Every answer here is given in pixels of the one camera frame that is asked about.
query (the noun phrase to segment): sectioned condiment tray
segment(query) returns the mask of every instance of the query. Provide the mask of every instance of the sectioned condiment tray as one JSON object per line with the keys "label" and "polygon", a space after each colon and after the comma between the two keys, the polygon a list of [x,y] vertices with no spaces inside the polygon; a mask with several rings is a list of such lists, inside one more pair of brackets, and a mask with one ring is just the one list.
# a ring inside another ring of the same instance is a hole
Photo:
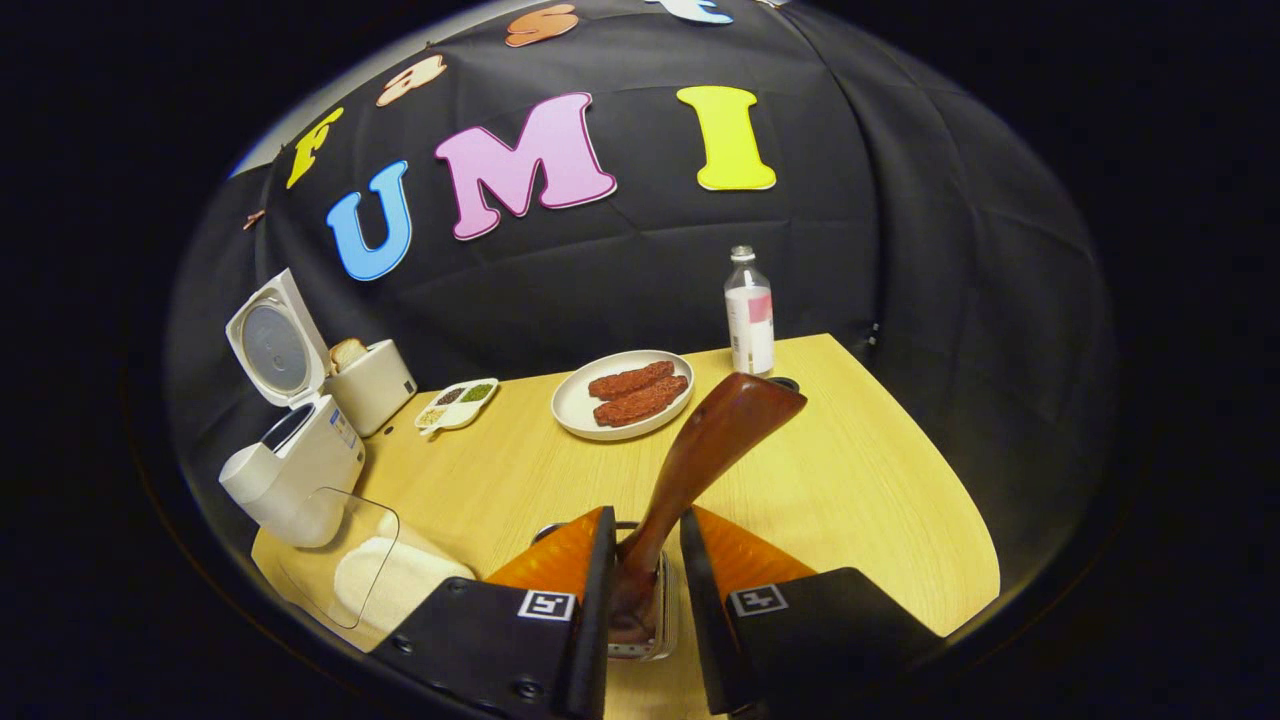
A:
{"label": "sectioned condiment tray", "polygon": [[465,428],[498,392],[498,378],[466,380],[442,389],[413,419],[419,434]]}

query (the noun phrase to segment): bread slice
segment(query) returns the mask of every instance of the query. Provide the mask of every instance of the bread slice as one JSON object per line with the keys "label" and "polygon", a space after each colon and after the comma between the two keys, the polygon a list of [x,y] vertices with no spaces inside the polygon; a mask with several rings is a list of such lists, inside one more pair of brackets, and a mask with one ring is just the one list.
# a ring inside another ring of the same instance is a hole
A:
{"label": "bread slice", "polygon": [[333,372],[340,373],[343,368],[351,365],[369,354],[365,343],[353,337],[339,342],[329,350],[329,359],[333,360]]}

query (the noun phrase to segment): blue letter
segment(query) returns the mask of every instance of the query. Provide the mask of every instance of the blue letter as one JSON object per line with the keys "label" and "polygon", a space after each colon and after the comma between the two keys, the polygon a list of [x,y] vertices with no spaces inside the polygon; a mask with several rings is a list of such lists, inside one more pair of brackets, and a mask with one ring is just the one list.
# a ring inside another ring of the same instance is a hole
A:
{"label": "blue letter", "polygon": [[644,0],[645,3],[662,3],[662,6],[676,15],[695,23],[728,24],[733,18],[719,13],[708,13],[703,8],[714,8],[712,0]]}
{"label": "blue letter", "polygon": [[370,249],[360,232],[360,218],[356,217],[356,208],[360,205],[358,192],[352,192],[334,204],[325,218],[338,240],[342,266],[347,268],[347,274],[357,281],[374,281],[385,275],[408,251],[413,224],[408,219],[404,186],[401,183],[401,177],[407,169],[408,163],[399,160],[387,165],[369,181],[369,190],[383,200],[383,217],[387,218],[387,241],[378,250]]}

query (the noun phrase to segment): letter u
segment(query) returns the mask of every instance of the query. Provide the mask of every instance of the letter u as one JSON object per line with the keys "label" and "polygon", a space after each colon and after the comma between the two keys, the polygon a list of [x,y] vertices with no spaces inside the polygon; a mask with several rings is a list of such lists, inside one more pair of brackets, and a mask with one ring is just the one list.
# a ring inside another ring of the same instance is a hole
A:
{"label": "letter u", "polygon": [[356,208],[360,206],[358,192],[352,192],[335,202],[325,217],[325,223],[333,228],[334,238],[338,241],[342,266],[357,281],[367,282],[385,275],[408,252],[413,223],[410,222],[408,206],[404,204],[404,183],[401,182],[407,169],[408,163],[398,160],[379,170],[374,179],[369,181],[369,190],[381,199],[383,217],[387,218],[387,240],[378,249],[369,247],[364,233],[360,232],[360,218],[356,215]]}

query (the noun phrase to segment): letter m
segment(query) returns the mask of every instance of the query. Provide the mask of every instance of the letter m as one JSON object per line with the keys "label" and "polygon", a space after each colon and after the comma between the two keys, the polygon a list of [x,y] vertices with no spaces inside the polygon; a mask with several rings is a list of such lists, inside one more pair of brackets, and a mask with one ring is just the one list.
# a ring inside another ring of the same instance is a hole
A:
{"label": "letter m", "polygon": [[485,204],[481,186],[522,218],[532,200],[539,165],[547,176],[547,188],[539,197],[545,208],[582,205],[613,192],[618,182],[600,169],[586,132],[590,104],[586,92],[570,92],[538,104],[529,113],[515,150],[481,127],[442,142],[435,156],[448,161],[458,197],[453,237],[475,240],[498,227],[502,217]]}

